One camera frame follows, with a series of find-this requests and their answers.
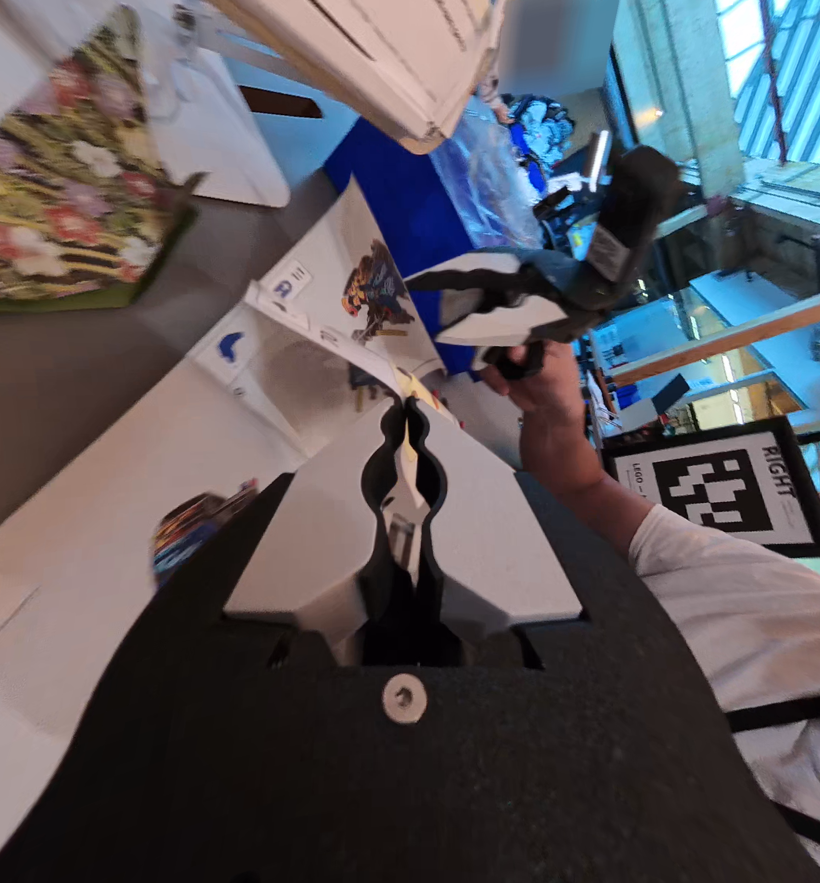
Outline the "person's white shirt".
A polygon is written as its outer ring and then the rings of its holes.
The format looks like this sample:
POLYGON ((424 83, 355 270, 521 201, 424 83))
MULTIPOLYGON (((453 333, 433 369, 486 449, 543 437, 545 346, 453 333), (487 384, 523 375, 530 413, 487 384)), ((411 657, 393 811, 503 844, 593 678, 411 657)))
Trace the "person's white shirt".
POLYGON ((766 797, 815 823, 820 866, 820 576, 657 505, 630 563, 678 626, 724 712, 770 722, 734 735, 766 797))

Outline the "floral patterned cloth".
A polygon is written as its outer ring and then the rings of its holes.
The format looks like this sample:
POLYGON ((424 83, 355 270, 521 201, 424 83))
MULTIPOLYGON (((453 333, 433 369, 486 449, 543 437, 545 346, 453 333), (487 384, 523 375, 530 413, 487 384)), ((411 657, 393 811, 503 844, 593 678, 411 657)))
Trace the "floral patterned cloth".
POLYGON ((58 49, 44 21, 0 2, 1 315, 131 304, 205 180, 161 156, 139 10, 79 9, 74 23, 85 33, 58 49))

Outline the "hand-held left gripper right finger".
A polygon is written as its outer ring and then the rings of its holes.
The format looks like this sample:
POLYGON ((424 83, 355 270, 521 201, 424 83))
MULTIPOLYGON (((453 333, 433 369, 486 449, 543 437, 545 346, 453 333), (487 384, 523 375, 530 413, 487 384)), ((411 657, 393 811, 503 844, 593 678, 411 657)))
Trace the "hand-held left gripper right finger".
POLYGON ((406 420, 438 621, 475 645, 516 626, 578 621, 582 604, 515 470, 417 397, 406 420))

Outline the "person's right hand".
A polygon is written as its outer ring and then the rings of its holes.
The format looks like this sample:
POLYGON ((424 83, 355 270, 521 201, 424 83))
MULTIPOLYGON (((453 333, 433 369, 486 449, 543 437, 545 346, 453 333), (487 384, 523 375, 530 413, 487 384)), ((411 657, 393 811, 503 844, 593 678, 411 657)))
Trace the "person's right hand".
POLYGON ((570 345, 543 344, 541 368, 521 380, 510 381, 493 365, 482 369, 482 380, 496 394, 509 398, 520 410, 521 456, 536 451, 586 445, 585 405, 580 373, 570 345))

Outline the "wooden beam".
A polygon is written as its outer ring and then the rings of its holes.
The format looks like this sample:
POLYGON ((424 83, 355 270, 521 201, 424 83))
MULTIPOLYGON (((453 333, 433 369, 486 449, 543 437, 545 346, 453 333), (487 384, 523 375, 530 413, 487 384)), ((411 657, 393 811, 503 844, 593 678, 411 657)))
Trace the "wooden beam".
POLYGON ((663 373, 678 371, 696 361, 710 359, 729 350, 751 346, 819 323, 820 294, 740 325, 727 327, 713 337, 662 350, 646 359, 610 369, 608 374, 616 386, 625 387, 663 373))

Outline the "blue fabric panel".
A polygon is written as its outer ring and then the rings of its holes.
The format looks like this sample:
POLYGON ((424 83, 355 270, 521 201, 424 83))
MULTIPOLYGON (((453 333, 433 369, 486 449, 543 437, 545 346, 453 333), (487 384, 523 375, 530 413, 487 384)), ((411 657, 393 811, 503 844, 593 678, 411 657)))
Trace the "blue fabric panel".
MULTIPOLYGON (((325 161, 325 172, 338 192, 355 179, 380 229, 376 241, 389 249, 396 271, 404 277, 472 250, 471 239, 432 160, 411 154, 367 120, 356 120, 325 161)), ((375 295, 364 288, 377 258, 370 258, 369 252, 367 248, 361 270, 353 272, 340 297, 344 310, 362 320, 398 319, 413 301, 420 315, 416 326, 424 325, 435 337, 440 329, 440 295, 436 292, 399 297, 394 283, 392 298, 384 309, 376 306, 370 313, 375 295)))

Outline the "clear plastic bags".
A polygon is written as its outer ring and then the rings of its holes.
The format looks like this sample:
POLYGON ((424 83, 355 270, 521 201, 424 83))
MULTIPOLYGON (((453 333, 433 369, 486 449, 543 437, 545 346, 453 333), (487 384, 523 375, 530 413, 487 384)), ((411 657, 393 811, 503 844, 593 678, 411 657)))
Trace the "clear plastic bags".
POLYGON ((452 136, 428 157, 473 247, 541 247, 534 208, 569 155, 576 124, 548 96, 507 94, 504 101, 508 124, 471 96, 452 136))

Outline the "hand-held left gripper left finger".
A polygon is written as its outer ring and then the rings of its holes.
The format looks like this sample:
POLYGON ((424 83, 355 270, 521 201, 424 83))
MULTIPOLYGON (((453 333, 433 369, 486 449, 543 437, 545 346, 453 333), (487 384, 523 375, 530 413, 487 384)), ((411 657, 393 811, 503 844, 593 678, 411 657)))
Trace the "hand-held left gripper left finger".
POLYGON ((404 406, 377 404, 294 473, 224 614, 317 632, 329 646, 382 618, 399 581, 382 513, 404 406))

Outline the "person's right forearm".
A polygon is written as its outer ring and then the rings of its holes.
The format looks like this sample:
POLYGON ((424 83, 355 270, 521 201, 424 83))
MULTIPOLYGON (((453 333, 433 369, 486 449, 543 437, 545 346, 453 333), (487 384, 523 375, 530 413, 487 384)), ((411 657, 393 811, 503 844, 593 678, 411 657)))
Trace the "person's right forearm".
POLYGON ((529 472, 556 500, 624 558, 653 508, 610 477, 585 435, 583 415, 523 415, 519 452, 529 472))

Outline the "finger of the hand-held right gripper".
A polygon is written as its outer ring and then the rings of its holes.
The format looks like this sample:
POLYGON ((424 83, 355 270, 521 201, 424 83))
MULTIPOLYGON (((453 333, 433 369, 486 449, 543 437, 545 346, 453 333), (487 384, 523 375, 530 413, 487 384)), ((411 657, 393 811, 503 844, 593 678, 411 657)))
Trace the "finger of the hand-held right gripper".
POLYGON ((438 265, 405 276, 404 286, 416 292, 524 293, 522 262, 512 251, 467 252, 438 265))
POLYGON ((560 305, 537 294, 443 289, 442 327, 434 334, 434 342, 470 347, 518 346, 530 339, 535 328, 567 318, 560 305))

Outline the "lego instruction booklet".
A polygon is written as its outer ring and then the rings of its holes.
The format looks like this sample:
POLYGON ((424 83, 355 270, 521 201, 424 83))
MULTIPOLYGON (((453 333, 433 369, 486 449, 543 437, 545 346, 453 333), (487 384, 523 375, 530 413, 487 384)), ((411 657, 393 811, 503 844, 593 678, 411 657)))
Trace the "lego instruction booklet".
POLYGON ((0 526, 0 767, 44 780, 153 593, 159 522, 262 487, 358 419, 354 362, 408 391, 444 370, 356 176, 243 301, 0 526))

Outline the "white cardboard box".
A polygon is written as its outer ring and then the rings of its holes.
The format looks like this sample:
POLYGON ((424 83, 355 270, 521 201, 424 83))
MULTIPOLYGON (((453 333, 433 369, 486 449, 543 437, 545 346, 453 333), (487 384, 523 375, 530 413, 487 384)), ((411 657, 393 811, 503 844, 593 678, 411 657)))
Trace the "white cardboard box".
POLYGON ((450 138, 494 60, 507 2, 212 1, 222 56, 352 108, 415 155, 450 138))

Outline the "black framed marker sign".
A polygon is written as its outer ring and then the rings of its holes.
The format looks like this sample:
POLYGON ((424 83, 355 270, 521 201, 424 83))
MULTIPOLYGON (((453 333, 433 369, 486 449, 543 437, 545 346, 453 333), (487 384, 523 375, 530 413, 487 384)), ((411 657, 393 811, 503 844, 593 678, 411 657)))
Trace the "black framed marker sign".
POLYGON ((820 558, 820 495, 786 416, 603 449, 622 486, 691 524, 820 558))

